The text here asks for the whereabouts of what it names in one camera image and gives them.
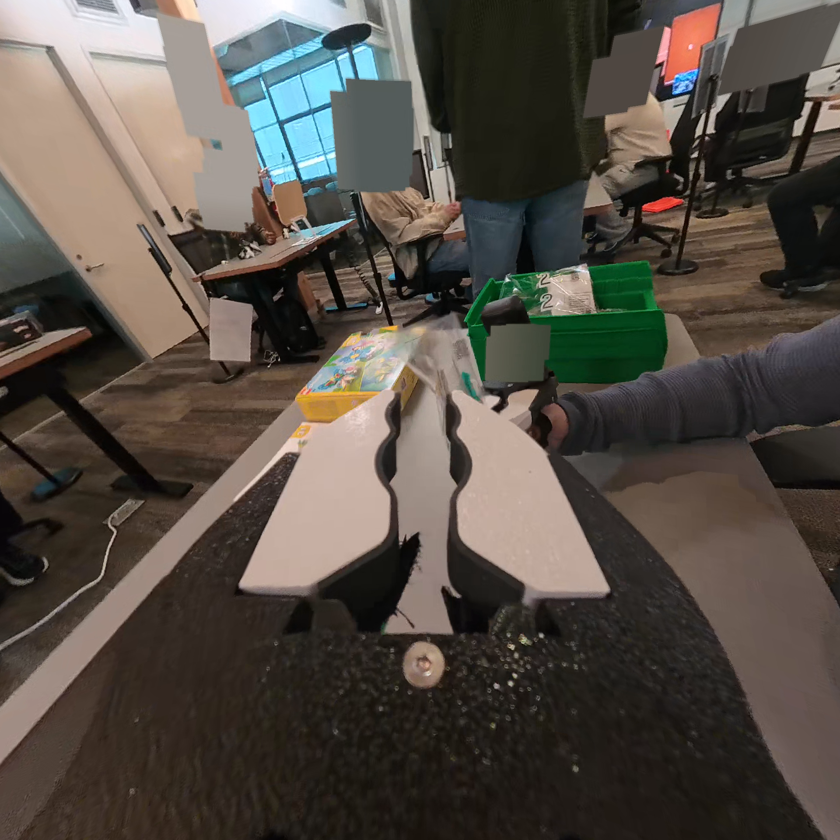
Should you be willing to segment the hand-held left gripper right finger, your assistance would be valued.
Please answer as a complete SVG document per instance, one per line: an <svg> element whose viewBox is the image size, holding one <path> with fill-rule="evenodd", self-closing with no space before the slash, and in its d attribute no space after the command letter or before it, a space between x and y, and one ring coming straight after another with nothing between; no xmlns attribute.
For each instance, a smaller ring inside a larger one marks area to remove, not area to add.
<svg viewBox="0 0 840 840"><path fill-rule="evenodd" d="M603 599L610 585L547 453L463 392L446 403L447 568L470 603Z"/></svg>

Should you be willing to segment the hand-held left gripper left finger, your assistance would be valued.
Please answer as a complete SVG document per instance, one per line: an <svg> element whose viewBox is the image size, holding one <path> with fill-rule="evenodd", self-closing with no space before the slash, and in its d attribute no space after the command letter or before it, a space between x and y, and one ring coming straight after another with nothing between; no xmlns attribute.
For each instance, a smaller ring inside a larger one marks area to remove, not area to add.
<svg viewBox="0 0 840 840"><path fill-rule="evenodd" d="M396 581L401 398L381 392L304 439L239 580L251 595L383 597Z"/></svg>

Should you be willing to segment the clear bag of colourful lego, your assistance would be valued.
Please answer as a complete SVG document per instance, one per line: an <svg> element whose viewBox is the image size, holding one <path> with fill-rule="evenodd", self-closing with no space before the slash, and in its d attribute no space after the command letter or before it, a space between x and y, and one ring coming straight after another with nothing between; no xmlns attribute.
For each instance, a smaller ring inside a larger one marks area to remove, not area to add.
<svg viewBox="0 0 840 840"><path fill-rule="evenodd" d="M426 319L402 330L409 366L441 404L455 392L483 402L485 389L478 364L458 314Z"/></svg>

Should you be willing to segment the person's right forearm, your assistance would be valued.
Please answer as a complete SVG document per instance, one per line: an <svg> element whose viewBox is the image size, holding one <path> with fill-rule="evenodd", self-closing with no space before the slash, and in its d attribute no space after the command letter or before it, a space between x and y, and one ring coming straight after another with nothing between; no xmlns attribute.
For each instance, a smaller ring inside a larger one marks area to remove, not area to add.
<svg viewBox="0 0 840 840"><path fill-rule="evenodd" d="M839 317L761 349L700 358L556 403L570 421L563 455L832 424L839 419Z"/></svg>

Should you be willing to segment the dark lego box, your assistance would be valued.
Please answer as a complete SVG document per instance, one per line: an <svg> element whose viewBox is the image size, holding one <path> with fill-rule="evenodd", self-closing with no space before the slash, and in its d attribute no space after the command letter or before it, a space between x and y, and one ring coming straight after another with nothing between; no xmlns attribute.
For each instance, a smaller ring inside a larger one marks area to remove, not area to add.
<svg viewBox="0 0 840 840"><path fill-rule="evenodd" d="M1 318L1 352L5 353L37 341L45 334L32 313L24 309Z"/></svg>

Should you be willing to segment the person's right hand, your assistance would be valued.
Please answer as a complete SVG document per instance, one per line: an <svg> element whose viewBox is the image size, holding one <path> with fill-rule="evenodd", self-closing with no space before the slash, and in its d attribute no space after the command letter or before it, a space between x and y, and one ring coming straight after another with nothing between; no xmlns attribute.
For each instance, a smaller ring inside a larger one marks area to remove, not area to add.
<svg viewBox="0 0 840 840"><path fill-rule="evenodd" d="M547 450L560 449L569 432L569 418L558 403L543 406L538 416L533 414L528 428L528 435Z"/></svg>

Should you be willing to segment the clear plastic bag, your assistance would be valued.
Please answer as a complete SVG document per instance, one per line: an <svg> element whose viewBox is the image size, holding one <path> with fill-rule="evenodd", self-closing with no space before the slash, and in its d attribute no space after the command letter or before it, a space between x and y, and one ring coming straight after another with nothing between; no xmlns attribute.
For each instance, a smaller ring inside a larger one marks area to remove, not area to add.
<svg viewBox="0 0 840 840"><path fill-rule="evenodd" d="M587 266L508 275L499 299L519 299L531 319L594 314L598 311Z"/></svg>

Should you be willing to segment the instruction booklet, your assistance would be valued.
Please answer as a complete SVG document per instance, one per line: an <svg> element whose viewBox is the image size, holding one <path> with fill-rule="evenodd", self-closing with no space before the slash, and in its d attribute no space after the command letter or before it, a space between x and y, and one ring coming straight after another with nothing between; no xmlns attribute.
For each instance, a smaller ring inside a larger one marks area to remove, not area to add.
<svg viewBox="0 0 840 840"><path fill-rule="evenodd" d="M255 477L245 485L245 487L234 497L233 503L236 503L244 495L246 495L251 488L256 485L268 472L270 472L275 465L277 465L287 455L299 455L301 450L306 446L307 442L316 435L319 430L328 427L328 423L301 423L289 438L278 448L275 454L271 456L268 462L260 469Z"/></svg>

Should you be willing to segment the black office chair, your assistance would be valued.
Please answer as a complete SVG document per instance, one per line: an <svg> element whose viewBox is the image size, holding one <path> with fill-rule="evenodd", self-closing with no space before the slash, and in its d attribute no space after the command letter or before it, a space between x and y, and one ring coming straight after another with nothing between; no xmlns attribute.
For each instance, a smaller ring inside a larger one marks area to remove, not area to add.
<svg viewBox="0 0 840 840"><path fill-rule="evenodd" d="M364 213L367 220L373 224L365 208ZM460 316L465 316L467 314L469 304L471 302L471 289L465 287L463 281L466 278L470 278L470 270L468 277L461 277L458 272L452 271L433 274L426 268L424 252L420 252L419 267L415 277L408 280L405 278L399 265L397 265L392 248L374 224L373 227L382 236L386 243L388 252L392 257L392 262L395 266L395 283L398 297L400 299L407 299L405 290L410 291L414 295L423 293L426 296L429 309L423 314L410 319L406 323L407 325L413 325L416 322L427 319L431 316L442 317L448 315L450 312L456 312Z"/></svg>
<svg viewBox="0 0 840 840"><path fill-rule="evenodd" d="M775 488L839 490L839 426L773 434L751 448Z"/></svg>
<svg viewBox="0 0 840 840"><path fill-rule="evenodd" d="M637 244L641 238L649 239L663 246L662 253L671 255L672 246L679 240L679 232L675 228L662 225L650 225L643 220L644 206L665 198L681 197L686 192L686 178L673 174L671 171L671 160L673 157L672 143L676 127L668 131L668 139L671 148L671 155L665 163L659 166L659 179L655 183L647 184L635 191L627 193L620 200L619 213L622 217L632 214L630 230L616 245L616 249L624 247L628 243Z"/></svg>
<svg viewBox="0 0 840 840"><path fill-rule="evenodd" d="M696 199L698 218L728 214L718 206L726 193L742 196L743 207L753 205L753 189L771 184L772 178L746 176L745 170L784 158L791 147L795 122L805 105L809 74L777 82L766 89L763 109L757 99L743 111L748 93L734 92L715 118L715 127L703 154L703 180L707 189Z"/></svg>

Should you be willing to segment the green storage bin stack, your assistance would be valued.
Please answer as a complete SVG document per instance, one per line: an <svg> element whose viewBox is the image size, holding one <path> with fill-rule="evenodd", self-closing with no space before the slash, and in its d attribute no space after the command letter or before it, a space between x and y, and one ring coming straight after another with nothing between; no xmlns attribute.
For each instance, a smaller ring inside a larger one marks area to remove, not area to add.
<svg viewBox="0 0 840 840"><path fill-rule="evenodd" d="M661 370L668 335L648 262L587 268L596 313L531 318L533 323L550 328L548 365L557 381L613 384ZM487 304L499 300L502 281L489 280L465 317L482 380L487 331L481 313Z"/></svg>

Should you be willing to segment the white paper sheet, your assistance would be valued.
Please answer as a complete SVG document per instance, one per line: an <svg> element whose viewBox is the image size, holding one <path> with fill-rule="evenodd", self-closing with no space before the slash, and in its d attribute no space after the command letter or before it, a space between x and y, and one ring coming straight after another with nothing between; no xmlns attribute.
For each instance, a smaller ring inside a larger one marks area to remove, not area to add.
<svg viewBox="0 0 840 840"><path fill-rule="evenodd" d="M249 363L252 359L253 307L226 298L209 300L209 358L215 362Z"/></svg>

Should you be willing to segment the wooden desk with black legs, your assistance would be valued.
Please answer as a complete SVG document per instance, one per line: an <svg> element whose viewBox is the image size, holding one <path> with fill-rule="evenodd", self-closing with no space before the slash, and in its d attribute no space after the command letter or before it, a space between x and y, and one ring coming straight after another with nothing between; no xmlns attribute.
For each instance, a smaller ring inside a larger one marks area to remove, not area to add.
<svg viewBox="0 0 840 840"><path fill-rule="evenodd" d="M183 499L193 489L189 482L157 479L123 447L68 389L56 359L91 338L86 328L46 332L25 344L2 351L2 417L40 397L50 400L101 453L121 470L113 490L139 497Z"/></svg>
<svg viewBox="0 0 840 840"><path fill-rule="evenodd" d="M240 283L245 289L247 300L255 310L257 321L265 331L278 361L283 364L318 362L317 354L298 353L292 349L287 332L280 325L275 303L269 294L269 279L286 271L291 274L293 280L296 280L306 259L315 257L329 284L335 311L348 312L350 307L344 299L330 254L337 248L333 241L338 240L352 226L354 226L354 221L347 220L309 228L304 232L291 235L288 239L283 238L278 244L265 247L256 257L229 261L224 265L198 273L193 280L202 283L223 280Z"/></svg>

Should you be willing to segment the black tripod stand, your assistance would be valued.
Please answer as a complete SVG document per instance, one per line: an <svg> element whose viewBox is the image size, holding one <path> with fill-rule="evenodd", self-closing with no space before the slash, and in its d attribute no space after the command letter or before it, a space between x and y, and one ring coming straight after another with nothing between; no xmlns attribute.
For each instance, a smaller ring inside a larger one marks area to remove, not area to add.
<svg viewBox="0 0 840 840"><path fill-rule="evenodd" d="M145 240L150 255L159 267L161 273L163 274L166 282L169 285L169 288L171 288L172 292L175 294L175 297L179 301L182 310L184 311L185 315L191 320L198 335L205 342L207 348L209 348L210 341L207 332L205 331L203 325L197 319L195 313L191 309L190 305L187 303L186 299L184 299L183 294L181 293L181 291L179 290L172 278L172 265L169 263L168 259L165 258L163 251L157 245L148 228L144 224L137 224L137 228L139 229L143 239ZM244 373L244 369L242 367L239 367L235 370L231 370L224 361L216 361L215 364L220 368L222 372L221 376L216 376L212 379L212 382L217 385L235 381Z"/></svg>

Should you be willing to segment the white door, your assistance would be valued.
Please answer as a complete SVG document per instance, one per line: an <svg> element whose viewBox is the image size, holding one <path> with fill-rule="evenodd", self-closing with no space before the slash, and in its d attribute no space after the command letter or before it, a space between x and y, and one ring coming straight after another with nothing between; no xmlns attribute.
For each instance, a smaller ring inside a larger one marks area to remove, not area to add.
<svg viewBox="0 0 840 840"><path fill-rule="evenodd" d="M2 44L2 173L114 327L153 359L196 331L138 229L147 217L47 48Z"/></svg>

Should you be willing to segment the orange wall screen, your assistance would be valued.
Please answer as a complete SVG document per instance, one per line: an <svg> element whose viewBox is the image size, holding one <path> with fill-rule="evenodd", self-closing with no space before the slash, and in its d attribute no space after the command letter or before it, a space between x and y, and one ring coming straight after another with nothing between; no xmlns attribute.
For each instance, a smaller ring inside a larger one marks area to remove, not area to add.
<svg viewBox="0 0 840 840"><path fill-rule="evenodd" d="M663 2L656 23L664 24L657 55L660 102L689 95L698 78L702 48L718 36L722 2Z"/></svg>

